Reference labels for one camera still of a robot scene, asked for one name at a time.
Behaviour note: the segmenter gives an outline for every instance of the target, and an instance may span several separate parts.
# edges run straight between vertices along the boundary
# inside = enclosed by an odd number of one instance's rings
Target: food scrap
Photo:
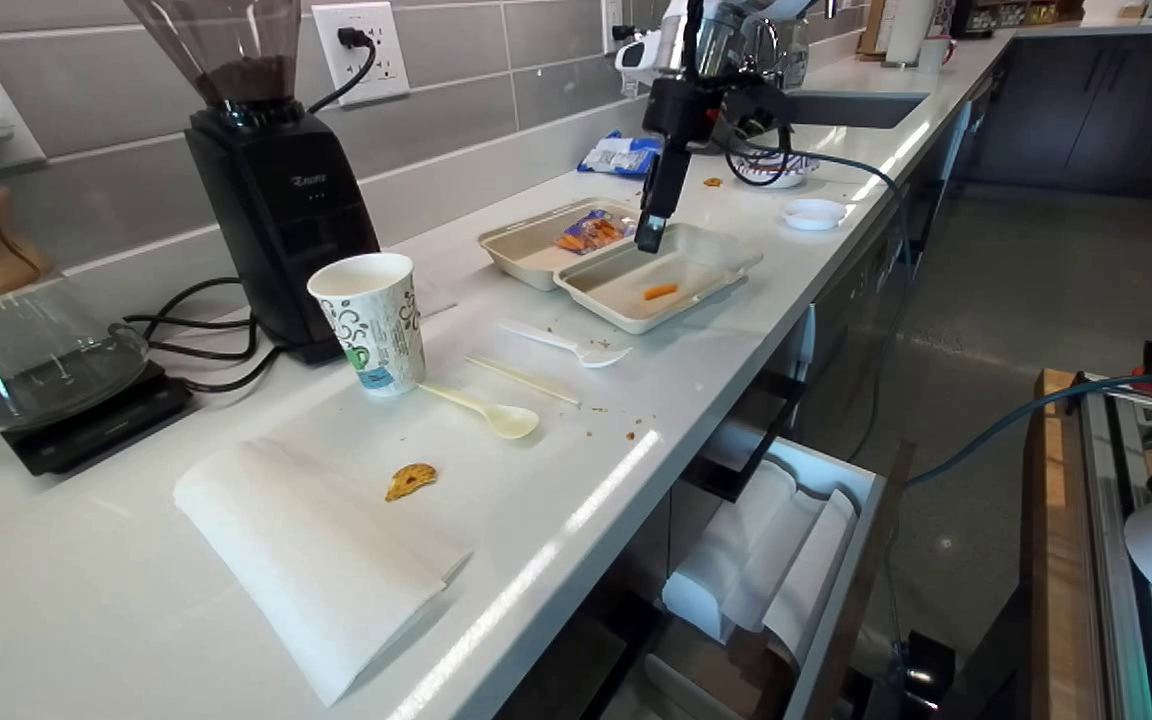
[[[575,225],[563,230],[558,250],[584,257],[615,239],[625,239],[625,230],[608,212],[594,208]]]
[[[672,297],[672,292],[680,292],[680,284],[652,284],[652,288],[643,288],[643,300],[661,300],[661,297]]]
[[[433,470],[433,466],[403,466],[401,474],[391,474],[391,484],[389,484],[389,492],[385,492],[385,504],[403,501],[403,495],[414,495],[414,492],[422,492],[422,487],[427,487],[427,484],[438,484],[438,480],[442,480],[442,470]]]

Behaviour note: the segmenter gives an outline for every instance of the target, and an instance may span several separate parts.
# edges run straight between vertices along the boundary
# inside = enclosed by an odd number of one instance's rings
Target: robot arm
[[[680,206],[692,145],[714,140],[721,125],[743,111],[786,115],[786,95],[766,80],[766,68],[743,53],[766,20],[801,20],[814,0],[672,0],[668,17],[683,11],[683,77],[652,85],[643,127],[666,135],[661,159],[640,198],[640,253],[658,253],[668,218]]]

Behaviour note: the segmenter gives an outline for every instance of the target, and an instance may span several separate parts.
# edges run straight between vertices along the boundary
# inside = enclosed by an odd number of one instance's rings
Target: black cable
[[[736,154],[725,154],[725,159],[729,159],[729,171],[740,180],[740,184],[754,184],[754,188],[769,188],[769,184],[778,184],[786,171],[789,171],[789,163],[791,163],[791,150],[789,150],[789,127],[782,125],[782,150],[758,150],[762,156],[782,156],[782,163],[778,163],[778,171],[773,176],[766,176],[766,180],[758,180],[758,176],[743,176],[743,170],[736,163]]]
[[[859,462],[859,453],[869,450],[869,440],[873,440],[873,431],[877,431],[877,426],[885,418],[885,377],[890,377],[890,359],[894,359],[898,338],[900,338],[900,322],[894,322],[894,338],[885,341],[881,359],[873,367],[869,421],[863,421],[859,440],[853,444],[850,462]]]
[[[257,318],[249,318],[239,327],[249,327],[249,343],[239,352],[190,350],[190,343],[170,343],[170,341],[144,341],[144,343],[157,350],[157,352],[176,352],[176,358],[195,358],[195,359],[245,364],[262,350]]]
[[[697,80],[699,68],[697,68],[697,35],[699,35],[699,17],[703,17],[703,0],[690,0],[690,20],[683,20],[683,77]]]
[[[1112,377],[1112,379],[1074,383],[1064,394],[1037,395],[1037,401],[1022,404],[1022,409],[1012,409],[1009,418],[999,418],[997,426],[987,426],[981,437],[973,437],[947,462],[909,478],[906,487],[920,487],[920,484],[953,474],[955,466],[977,458],[985,444],[999,440],[1016,421],[1028,421],[1034,412],[1040,412],[1048,404],[1075,401],[1075,395],[1100,395],[1100,394],[1118,394],[1118,388],[1135,388],[1135,383],[1152,383],[1152,377]]]
[[[239,377],[239,379],[228,379],[228,383],[200,383],[200,379],[186,379],[192,394],[238,394],[238,388],[249,388],[253,379],[262,379],[268,367],[273,367],[273,359],[279,359],[284,358],[284,350],[268,350],[263,358],[262,358],[262,364],[257,367],[249,367],[249,377]]]
[[[200,284],[190,284],[186,292],[176,292],[162,312],[144,318],[123,318],[128,325],[144,325],[144,343],[157,350],[157,352],[176,352],[176,358],[195,358],[195,359],[225,359],[225,364],[239,364],[239,359],[253,359],[262,341],[257,341],[257,318],[249,322],[186,322],[186,318],[174,318],[186,300],[209,292],[209,288],[225,288],[225,284],[239,284],[238,277],[211,277],[211,282],[200,282]],[[157,341],[157,327],[163,325],[179,325],[179,327],[249,327],[249,343],[239,352],[211,352],[211,350],[190,350],[190,343],[170,343],[170,341]]]
[[[360,29],[341,29],[335,42],[341,42],[341,48],[349,48],[349,53],[353,53],[353,48],[369,48],[369,61],[366,61],[360,74],[353,74],[349,85],[341,85],[341,90],[331,90],[326,100],[309,104],[309,115],[318,115],[319,107],[329,107],[329,104],[335,104],[344,91],[353,91],[353,90],[373,74],[373,63],[376,63],[376,46],[373,46],[369,33],[360,33]]]
[[[162,325],[176,325],[176,327],[249,327],[253,322],[192,322],[192,318],[149,318],[149,312],[132,312],[123,318],[123,325],[149,325],[149,322],[162,322]]]
[[[209,292],[209,288],[225,288],[225,284],[239,284],[238,277],[211,277],[211,282],[200,282],[200,284],[190,284],[186,292],[176,292],[162,312],[154,312],[154,322],[144,325],[144,341],[154,341],[154,332],[163,325],[163,318],[174,318],[174,309],[179,309],[186,300]]]
[[[740,156],[740,159],[766,159],[766,156],[778,156],[778,154],[782,154],[782,170],[778,170],[773,176],[766,176],[766,180],[743,176],[743,171],[736,170],[736,156]],[[789,127],[782,127],[782,150],[743,145],[740,154],[725,154],[732,176],[736,176],[740,184],[754,184],[754,188],[778,184],[778,180],[786,176],[786,170],[791,163],[791,156],[815,159],[815,163],[859,170],[859,171],[885,180],[894,198],[900,198],[900,184],[898,184],[890,171],[873,170],[873,163],[859,163],[859,159],[850,159],[850,156],[828,156],[828,154],[791,154],[791,150],[789,150]]]

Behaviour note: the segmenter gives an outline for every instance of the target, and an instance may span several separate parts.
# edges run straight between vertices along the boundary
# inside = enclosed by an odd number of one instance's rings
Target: white paper cup
[[[398,253],[344,257],[309,277],[366,395],[403,395],[425,377],[414,260]]]

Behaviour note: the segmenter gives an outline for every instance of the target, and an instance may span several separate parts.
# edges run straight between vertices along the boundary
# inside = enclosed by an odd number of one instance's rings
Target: coffee grinder hopper
[[[128,0],[128,9],[209,107],[294,100],[299,0]]]

